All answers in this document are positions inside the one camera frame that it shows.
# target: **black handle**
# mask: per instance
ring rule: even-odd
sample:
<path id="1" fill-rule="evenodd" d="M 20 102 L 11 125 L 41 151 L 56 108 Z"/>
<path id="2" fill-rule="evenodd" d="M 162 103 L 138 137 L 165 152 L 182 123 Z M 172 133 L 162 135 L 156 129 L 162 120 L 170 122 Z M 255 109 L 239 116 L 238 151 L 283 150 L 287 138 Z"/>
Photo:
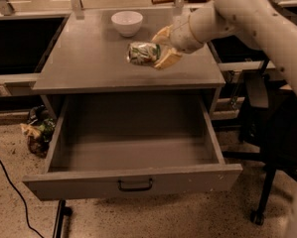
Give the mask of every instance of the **black handle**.
<path id="1" fill-rule="evenodd" d="M 134 184 L 134 182 L 126 182 L 126 181 L 122 181 L 122 180 L 119 180 L 118 181 L 118 189 L 122 192 L 138 192 L 138 191 L 147 191 L 149 189 L 152 188 L 152 179 L 149 178 L 148 180 L 148 186 L 142 186 L 142 187 L 130 187 L 130 188 L 127 188 L 127 187 L 122 187 L 122 184 L 123 183 L 132 183 Z"/>

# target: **black cable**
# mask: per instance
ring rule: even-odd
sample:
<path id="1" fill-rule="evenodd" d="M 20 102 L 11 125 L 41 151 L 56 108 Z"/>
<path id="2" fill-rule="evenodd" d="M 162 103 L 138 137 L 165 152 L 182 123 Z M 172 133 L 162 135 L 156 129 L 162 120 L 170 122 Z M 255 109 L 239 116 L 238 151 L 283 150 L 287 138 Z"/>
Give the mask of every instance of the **black cable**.
<path id="1" fill-rule="evenodd" d="M 29 227 L 31 230 L 35 231 L 40 237 L 44 238 L 44 237 L 43 237 L 43 236 L 42 236 L 42 235 L 41 235 L 35 228 L 33 228 L 33 227 L 30 225 L 30 223 L 29 223 L 29 214 L 28 214 L 28 206 L 27 206 L 27 202 L 26 202 L 25 198 L 23 197 L 23 195 L 21 194 L 21 192 L 18 190 L 18 188 L 17 188 L 15 185 L 13 185 L 13 183 L 12 183 L 11 180 L 9 179 L 8 173 L 7 173 L 7 171 L 6 171 L 6 168 L 5 168 L 5 166 L 3 165 L 3 163 L 2 163 L 1 160 L 0 160 L 0 165 L 1 165 L 1 168 L 2 168 L 3 172 L 5 173 L 5 176 L 6 176 L 7 180 L 8 180 L 8 182 L 9 182 L 10 185 L 16 190 L 16 192 L 19 194 L 20 198 L 22 199 L 22 201 L 23 201 L 23 203 L 24 203 L 24 205 L 25 205 L 25 209 L 26 209 L 26 219 L 27 219 L 27 225 L 28 225 L 28 227 Z"/>

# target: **speckled floor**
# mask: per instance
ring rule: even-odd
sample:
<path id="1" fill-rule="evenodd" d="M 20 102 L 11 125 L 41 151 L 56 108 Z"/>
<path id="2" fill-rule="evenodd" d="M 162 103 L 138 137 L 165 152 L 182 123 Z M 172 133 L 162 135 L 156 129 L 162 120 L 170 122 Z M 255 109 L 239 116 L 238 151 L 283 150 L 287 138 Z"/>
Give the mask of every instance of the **speckled floor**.
<path id="1" fill-rule="evenodd" d="M 56 201 L 41 202 L 22 184 L 23 175 L 39 174 L 44 160 L 29 153 L 19 124 L 24 116 L 0 116 L 0 159 L 28 202 L 31 225 L 44 237 L 52 237 Z M 218 133 L 222 147 L 235 146 L 236 135 Z M 264 172 L 262 164 L 243 162 L 244 170 L 230 191 L 171 194 L 143 198 L 69 200 L 73 215 L 65 219 L 63 237 L 117 238 L 278 238 L 286 227 L 297 184 L 279 172 L 265 213 L 263 226 L 252 224 Z M 0 238 L 38 237 L 26 225 L 18 194 L 0 167 Z"/>

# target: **white bowl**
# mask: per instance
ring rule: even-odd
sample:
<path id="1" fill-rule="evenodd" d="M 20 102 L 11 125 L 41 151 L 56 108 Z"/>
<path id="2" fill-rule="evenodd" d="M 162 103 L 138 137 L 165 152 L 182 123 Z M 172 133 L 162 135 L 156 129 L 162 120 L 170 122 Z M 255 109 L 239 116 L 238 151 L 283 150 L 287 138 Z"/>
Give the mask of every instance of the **white bowl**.
<path id="1" fill-rule="evenodd" d="M 122 11 L 111 16 L 111 21 L 118 33 L 124 37 L 137 34 L 142 24 L 143 16 L 138 12 Z"/>

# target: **black chair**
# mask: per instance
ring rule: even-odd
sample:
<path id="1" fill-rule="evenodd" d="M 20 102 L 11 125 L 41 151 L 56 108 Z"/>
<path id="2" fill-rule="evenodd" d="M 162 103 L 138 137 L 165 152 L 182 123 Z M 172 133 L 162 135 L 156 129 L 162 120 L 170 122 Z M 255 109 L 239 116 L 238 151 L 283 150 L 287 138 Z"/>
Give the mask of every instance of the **black chair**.
<path id="1" fill-rule="evenodd" d="M 266 82 L 268 108 L 256 108 L 245 100 L 240 108 L 239 140 L 256 145 L 259 153 L 223 152 L 225 158 L 265 163 L 266 178 L 257 210 L 250 220 L 262 225 L 264 211 L 277 170 L 297 181 L 297 97 L 292 91 Z"/>

